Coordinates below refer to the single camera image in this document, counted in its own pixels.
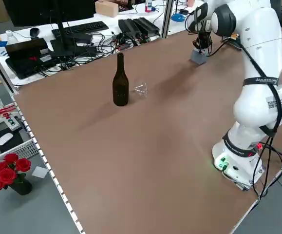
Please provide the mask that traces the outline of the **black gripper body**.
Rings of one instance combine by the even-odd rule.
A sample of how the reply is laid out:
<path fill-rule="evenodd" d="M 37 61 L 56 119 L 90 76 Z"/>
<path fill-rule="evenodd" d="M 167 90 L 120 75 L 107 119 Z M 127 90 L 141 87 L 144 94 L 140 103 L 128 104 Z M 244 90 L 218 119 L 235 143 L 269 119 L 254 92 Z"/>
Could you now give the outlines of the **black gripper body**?
<path fill-rule="evenodd" d="M 208 48 L 212 45 L 211 32 L 199 32 L 197 34 L 197 48 Z"/>

